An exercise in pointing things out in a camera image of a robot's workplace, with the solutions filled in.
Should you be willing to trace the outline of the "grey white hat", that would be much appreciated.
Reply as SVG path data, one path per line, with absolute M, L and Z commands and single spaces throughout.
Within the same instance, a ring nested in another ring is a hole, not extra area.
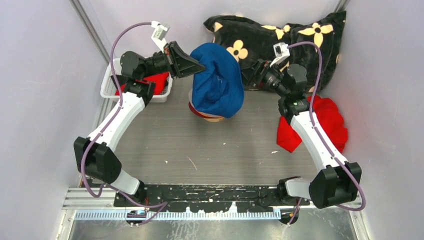
M 192 96 L 193 96 L 193 90 L 190 89 L 189 92 L 188 92 L 188 102 L 190 102 L 191 105 L 194 107 L 193 102 L 192 102 Z

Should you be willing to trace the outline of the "wooden hat stand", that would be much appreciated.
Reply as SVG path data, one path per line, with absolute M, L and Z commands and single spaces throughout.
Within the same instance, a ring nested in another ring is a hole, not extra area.
M 220 116 L 220 117 L 205 116 L 203 119 L 206 120 L 207 122 L 210 122 L 210 123 L 218 123 L 218 122 L 225 120 L 225 118 L 222 117 L 222 116 Z

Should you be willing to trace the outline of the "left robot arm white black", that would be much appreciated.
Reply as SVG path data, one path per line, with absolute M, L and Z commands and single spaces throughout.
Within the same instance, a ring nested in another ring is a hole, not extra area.
M 127 51 L 120 57 L 119 66 L 120 74 L 128 81 L 124 87 L 117 88 L 117 104 L 95 131 L 87 137 L 78 137 L 73 148 L 84 183 L 86 177 L 100 180 L 138 207 L 146 200 L 145 184 L 123 170 L 115 149 L 131 122 L 154 96 L 156 84 L 145 78 L 163 73 L 168 73 L 171 78 L 183 78 L 206 68 L 186 54 L 175 41 L 165 44 L 162 51 L 151 57 Z

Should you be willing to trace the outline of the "blue hat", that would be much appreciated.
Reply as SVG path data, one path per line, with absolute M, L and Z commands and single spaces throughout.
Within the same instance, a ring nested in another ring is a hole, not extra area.
M 242 108 L 245 90 L 241 68 L 221 45 L 207 42 L 195 48 L 191 57 L 206 69 L 193 75 L 192 103 L 196 110 L 226 119 Z

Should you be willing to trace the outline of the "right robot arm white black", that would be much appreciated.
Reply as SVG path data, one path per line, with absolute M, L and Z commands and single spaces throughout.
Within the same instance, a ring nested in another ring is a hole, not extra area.
M 259 60 L 241 70 L 247 87 L 265 86 L 280 96 L 279 113 L 299 135 L 317 169 L 311 181 L 301 177 L 281 179 L 277 198 L 283 205 L 291 205 L 297 198 L 310 200 L 319 208 L 337 206 L 349 211 L 361 211 L 366 198 L 359 183 L 362 169 L 349 162 L 333 145 L 313 110 L 313 100 L 307 99 L 307 71 L 299 64 L 291 64 L 279 71 L 269 61 Z

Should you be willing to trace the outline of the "orange hat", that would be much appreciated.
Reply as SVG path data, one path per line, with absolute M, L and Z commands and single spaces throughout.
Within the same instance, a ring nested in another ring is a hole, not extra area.
M 219 115 L 208 114 L 208 113 L 204 113 L 204 112 L 199 112 L 199 114 L 201 115 L 202 118 L 205 118 L 205 119 L 220 119 L 220 118 L 223 118 L 222 116 L 219 116 Z

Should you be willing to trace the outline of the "dark red bucket hat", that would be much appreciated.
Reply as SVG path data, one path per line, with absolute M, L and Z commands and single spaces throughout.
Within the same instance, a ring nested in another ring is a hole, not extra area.
M 188 102 L 188 108 L 195 116 L 200 117 L 200 118 L 203 117 L 203 115 L 201 115 L 198 111 L 196 111 L 194 109 L 194 107 L 192 106 L 192 104 L 190 102 Z

